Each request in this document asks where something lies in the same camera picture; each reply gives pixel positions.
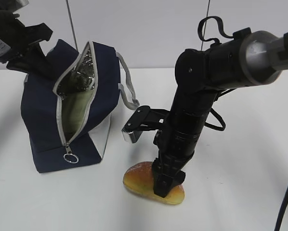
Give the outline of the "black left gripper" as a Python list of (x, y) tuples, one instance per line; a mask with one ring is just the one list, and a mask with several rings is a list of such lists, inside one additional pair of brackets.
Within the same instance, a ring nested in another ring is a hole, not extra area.
[(54, 80), (53, 66), (39, 45), (49, 41), (53, 31), (45, 23), (25, 26), (18, 19), (16, 11), (28, 4), (27, 0), (0, 0), (0, 63), (9, 70)]

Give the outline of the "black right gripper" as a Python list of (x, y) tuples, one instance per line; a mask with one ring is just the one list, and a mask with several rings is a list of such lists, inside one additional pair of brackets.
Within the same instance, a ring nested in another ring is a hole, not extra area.
[(158, 157), (152, 164), (156, 195), (165, 198), (174, 187), (184, 182), (186, 173), (182, 168), (193, 157), (198, 139), (198, 129), (157, 130), (153, 144), (158, 147)]

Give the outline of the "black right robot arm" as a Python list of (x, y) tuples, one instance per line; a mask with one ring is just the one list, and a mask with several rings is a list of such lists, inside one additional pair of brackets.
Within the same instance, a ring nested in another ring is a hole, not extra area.
[(246, 28), (235, 32), (232, 41), (206, 51), (186, 49), (176, 61), (177, 90), (156, 138), (154, 193), (166, 197), (183, 183), (182, 167), (193, 157), (208, 114), (222, 91), (271, 84), (283, 70), (288, 70), (288, 32), (279, 38)]

